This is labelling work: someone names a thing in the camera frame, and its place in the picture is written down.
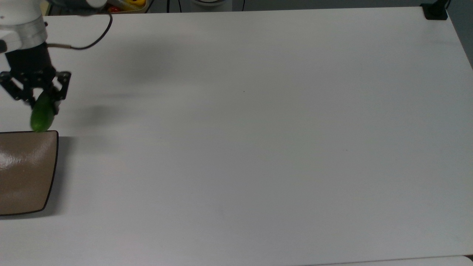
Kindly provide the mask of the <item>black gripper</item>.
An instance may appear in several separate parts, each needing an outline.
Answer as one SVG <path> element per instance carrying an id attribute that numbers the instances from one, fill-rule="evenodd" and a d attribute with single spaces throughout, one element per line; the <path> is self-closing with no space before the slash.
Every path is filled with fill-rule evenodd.
<path id="1" fill-rule="evenodd" d="M 42 89 L 51 90 L 51 105 L 54 116 L 59 113 L 59 105 L 66 99 L 72 73 L 56 71 L 52 65 L 46 42 L 36 47 L 20 49 L 5 53 L 10 72 L 2 71 L 0 84 L 16 101 L 22 100 L 29 106 L 34 106 L 36 99 L 31 85 L 39 85 Z M 13 78 L 23 85 L 21 89 Z"/>

